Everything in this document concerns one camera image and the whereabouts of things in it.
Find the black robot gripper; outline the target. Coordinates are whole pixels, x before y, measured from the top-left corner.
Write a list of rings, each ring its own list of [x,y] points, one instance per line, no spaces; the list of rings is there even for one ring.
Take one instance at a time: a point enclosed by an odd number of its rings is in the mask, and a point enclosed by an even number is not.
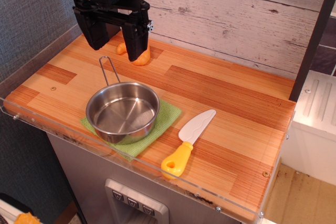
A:
[[[153,21],[148,18],[149,3],[144,0],[73,0],[79,28],[89,46],[99,50],[109,41],[106,23],[122,26],[123,38],[130,62],[134,62],[148,48]],[[104,22],[83,13],[95,14]]]

